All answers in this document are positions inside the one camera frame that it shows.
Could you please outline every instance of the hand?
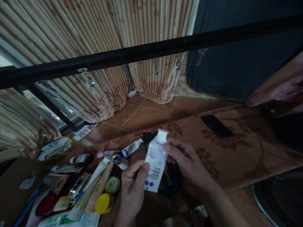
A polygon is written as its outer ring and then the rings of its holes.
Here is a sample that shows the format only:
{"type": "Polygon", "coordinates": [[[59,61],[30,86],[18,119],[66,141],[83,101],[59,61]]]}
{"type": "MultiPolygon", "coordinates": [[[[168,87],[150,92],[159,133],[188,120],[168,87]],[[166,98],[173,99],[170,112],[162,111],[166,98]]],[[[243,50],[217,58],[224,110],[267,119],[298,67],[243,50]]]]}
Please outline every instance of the hand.
{"type": "Polygon", "coordinates": [[[133,226],[143,205],[144,182],[149,165],[138,160],[122,173],[121,206],[115,226],[133,226]]]}
{"type": "Polygon", "coordinates": [[[206,189],[214,181],[190,143],[167,138],[164,150],[168,154],[167,162],[173,164],[177,162],[183,177],[191,184],[206,189]]]}

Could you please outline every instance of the ointment tube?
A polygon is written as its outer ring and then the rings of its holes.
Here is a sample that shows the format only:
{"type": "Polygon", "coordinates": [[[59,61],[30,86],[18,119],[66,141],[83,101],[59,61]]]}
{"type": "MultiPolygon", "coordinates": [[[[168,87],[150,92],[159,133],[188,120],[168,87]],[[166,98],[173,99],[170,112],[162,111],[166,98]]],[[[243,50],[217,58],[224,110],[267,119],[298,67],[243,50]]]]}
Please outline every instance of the ointment tube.
{"type": "Polygon", "coordinates": [[[98,198],[100,197],[101,194],[103,194],[104,189],[105,189],[105,184],[110,177],[110,173],[113,169],[114,163],[111,161],[108,164],[108,167],[103,171],[101,174],[101,177],[95,186],[94,191],[92,192],[91,197],[89,198],[89,201],[87,203],[87,206],[85,208],[86,213],[94,213],[95,212],[95,206],[98,198]]]}

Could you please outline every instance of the smartphone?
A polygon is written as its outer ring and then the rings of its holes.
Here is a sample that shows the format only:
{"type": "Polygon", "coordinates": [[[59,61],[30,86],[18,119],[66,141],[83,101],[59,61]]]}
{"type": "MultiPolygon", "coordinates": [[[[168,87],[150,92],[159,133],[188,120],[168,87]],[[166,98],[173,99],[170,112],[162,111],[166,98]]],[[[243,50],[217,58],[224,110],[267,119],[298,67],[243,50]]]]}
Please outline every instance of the smartphone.
{"type": "Polygon", "coordinates": [[[235,134],[214,115],[201,117],[202,121],[220,138],[232,137],[235,134]]]}

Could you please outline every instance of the black metal bar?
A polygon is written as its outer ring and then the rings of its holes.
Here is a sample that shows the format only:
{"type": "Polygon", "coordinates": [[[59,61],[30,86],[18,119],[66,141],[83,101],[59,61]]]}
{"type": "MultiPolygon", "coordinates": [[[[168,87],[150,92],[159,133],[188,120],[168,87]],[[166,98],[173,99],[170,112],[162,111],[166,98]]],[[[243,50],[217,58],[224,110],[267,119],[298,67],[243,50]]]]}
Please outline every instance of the black metal bar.
{"type": "Polygon", "coordinates": [[[303,14],[2,72],[0,89],[129,64],[303,27],[303,14]]]}
{"type": "Polygon", "coordinates": [[[44,103],[54,114],[56,114],[65,124],[68,125],[73,131],[78,131],[79,128],[74,125],[62,112],[58,109],[58,107],[48,99],[48,97],[35,85],[28,84],[25,85],[26,88],[32,92],[41,102],[44,103]]]}

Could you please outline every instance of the yellow lid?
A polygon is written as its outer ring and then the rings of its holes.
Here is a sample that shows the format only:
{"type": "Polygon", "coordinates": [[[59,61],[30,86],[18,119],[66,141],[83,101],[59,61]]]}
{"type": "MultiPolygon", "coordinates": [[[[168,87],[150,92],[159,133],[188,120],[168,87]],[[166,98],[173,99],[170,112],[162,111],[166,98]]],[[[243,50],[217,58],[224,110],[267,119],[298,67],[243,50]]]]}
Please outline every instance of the yellow lid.
{"type": "Polygon", "coordinates": [[[105,184],[105,192],[114,194],[120,187],[120,179],[118,177],[110,177],[105,184]]]}
{"type": "Polygon", "coordinates": [[[97,214],[105,214],[108,213],[111,209],[111,207],[114,204],[114,196],[108,193],[102,194],[95,206],[95,210],[97,214]]]}

